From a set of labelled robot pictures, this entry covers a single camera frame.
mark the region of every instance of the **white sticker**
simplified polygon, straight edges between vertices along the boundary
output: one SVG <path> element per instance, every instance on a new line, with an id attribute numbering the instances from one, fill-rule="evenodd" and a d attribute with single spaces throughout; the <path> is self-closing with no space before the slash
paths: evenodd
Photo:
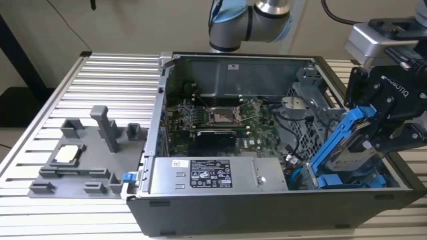
<path id="1" fill-rule="evenodd" d="M 295 158 L 291 160 L 291 164 L 297 164 L 298 161 L 299 161 L 299 159 L 295 157 Z"/>
<path id="2" fill-rule="evenodd" d="M 173 168 L 189 168 L 189 160 L 173 160 Z"/>
<path id="3" fill-rule="evenodd" d="M 239 64 L 229 64 L 229 70 L 239 70 Z"/>

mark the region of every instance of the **gray 3d-printed holder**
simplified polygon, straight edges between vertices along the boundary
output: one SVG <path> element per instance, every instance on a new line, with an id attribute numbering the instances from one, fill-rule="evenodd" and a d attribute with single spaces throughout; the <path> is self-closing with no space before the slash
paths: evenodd
<path id="1" fill-rule="evenodd" d="M 63 137 L 30 186 L 31 198 L 119 199 L 122 177 L 139 169 L 147 129 L 138 123 L 118 127 L 107 118 L 106 106 L 94 106 L 91 117 L 99 127 L 84 127 L 78 118 L 62 125 Z M 78 146 L 70 162 L 58 161 L 62 147 Z"/>

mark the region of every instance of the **small white component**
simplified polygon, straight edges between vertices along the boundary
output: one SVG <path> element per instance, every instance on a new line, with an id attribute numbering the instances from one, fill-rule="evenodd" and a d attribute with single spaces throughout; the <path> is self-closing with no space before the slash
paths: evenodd
<path id="1" fill-rule="evenodd" d="M 286 161 L 295 165 L 301 160 L 299 160 L 295 156 L 293 156 L 291 154 L 289 154 L 289 155 L 286 156 Z"/>
<path id="2" fill-rule="evenodd" d="M 297 164 L 298 163 L 298 161 L 299 161 L 299 159 L 295 157 L 293 160 L 291 160 L 291 164 Z"/>
<path id="3" fill-rule="evenodd" d="M 79 152 L 78 145 L 62 146 L 55 156 L 56 162 L 68 164 L 76 158 L 78 152 Z"/>

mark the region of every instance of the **black pole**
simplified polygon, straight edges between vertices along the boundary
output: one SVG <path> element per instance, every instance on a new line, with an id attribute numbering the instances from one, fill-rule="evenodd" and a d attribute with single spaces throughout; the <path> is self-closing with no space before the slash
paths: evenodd
<path id="1" fill-rule="evenodd" d="M 14 33 L 8 27 L 6 20 L 0 14 L 0 47 L 12 63 L 22 79 L 24 80 L 28 89 L 38 99 L 40 104 L 50 98 L 50 91 L 42 77 L 28 59 L 28 56 L 16 40 Z"/>

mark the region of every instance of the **sticker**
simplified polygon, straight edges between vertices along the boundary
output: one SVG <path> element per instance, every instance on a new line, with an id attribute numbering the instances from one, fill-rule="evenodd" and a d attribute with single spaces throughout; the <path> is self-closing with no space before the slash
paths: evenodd
<path id="1" fill-rule="evenodd" d="M 229 64 L 229 70 L 239 70 L 239 64 Z"/>
<path id="2" fill-rule="evenodd" d="M 189 168 L 189 160 L 173 160 L 173 168 Z"/>
<path id="3" fill-rule="evenodd" d="M 299 159 L 295 157 L 295 158 L 291 160 L 291 164 L 297 164 L 298 161 L 299 161 Z"/>
<path id="4" fill-rule="evenodd" d="M 193 188 L 233 188 L 230 160 L 191 160 L 190 186 Z"/>

